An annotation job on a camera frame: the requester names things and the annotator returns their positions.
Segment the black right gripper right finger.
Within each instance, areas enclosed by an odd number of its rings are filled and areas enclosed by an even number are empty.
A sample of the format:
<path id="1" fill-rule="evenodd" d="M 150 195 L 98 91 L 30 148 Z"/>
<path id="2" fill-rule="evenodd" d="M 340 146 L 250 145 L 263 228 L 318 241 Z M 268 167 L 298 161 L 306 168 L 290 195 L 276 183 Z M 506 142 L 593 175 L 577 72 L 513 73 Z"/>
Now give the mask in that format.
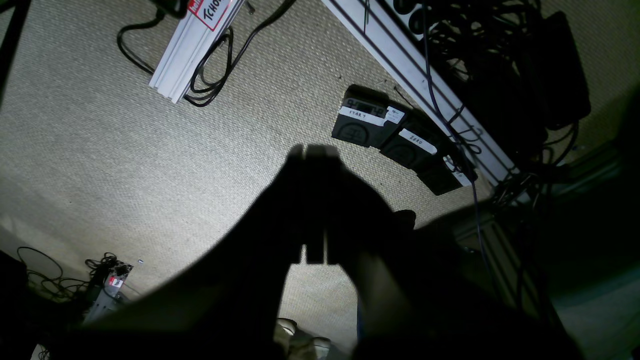
<path id="1" fill-rule="evenodd" d="M 309 145 L 306 159 L 327 205 L 327 257 L 352 281 L 363 334 L 354 360 L 578 360 L 566 332 L 493 299 L 419 247 L 338 150 Z"/>

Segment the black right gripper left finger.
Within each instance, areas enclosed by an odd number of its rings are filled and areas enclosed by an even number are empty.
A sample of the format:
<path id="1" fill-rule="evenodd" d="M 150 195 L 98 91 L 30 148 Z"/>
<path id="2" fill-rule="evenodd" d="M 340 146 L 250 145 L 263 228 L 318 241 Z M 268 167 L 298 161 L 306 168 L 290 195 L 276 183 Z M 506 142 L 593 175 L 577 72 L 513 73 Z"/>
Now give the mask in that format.
<path id="1" fill-rule="evenodd" d="M 213 248 L 162 287 L 85 328 L 99 360 L 284 360 L 274 340 L 291 258 L 285 188 L 303 159 L 295 145 L 273 182 Z"/>

